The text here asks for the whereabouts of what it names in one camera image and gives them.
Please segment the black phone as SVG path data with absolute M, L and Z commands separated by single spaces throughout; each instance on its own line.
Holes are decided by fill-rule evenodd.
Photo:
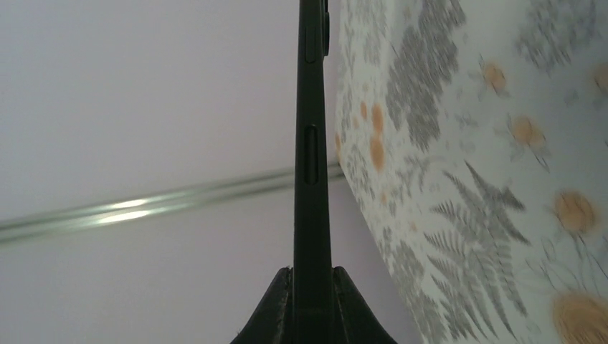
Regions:
M 294 343 L 332 343 L 333 292 L 323 60 L 327 1 L 300 1 L 295 129 Z

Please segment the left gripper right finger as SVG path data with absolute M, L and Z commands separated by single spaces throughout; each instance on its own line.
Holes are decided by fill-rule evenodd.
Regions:
M 396 344 L 343 267 L 333 268 L 334 343 Z

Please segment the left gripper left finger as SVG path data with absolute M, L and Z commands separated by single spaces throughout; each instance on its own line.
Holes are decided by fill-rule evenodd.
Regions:
M 293 341 L 292 269 L 283 267 L 271 281 L 245 326 L 231 344 L 288 344 Z

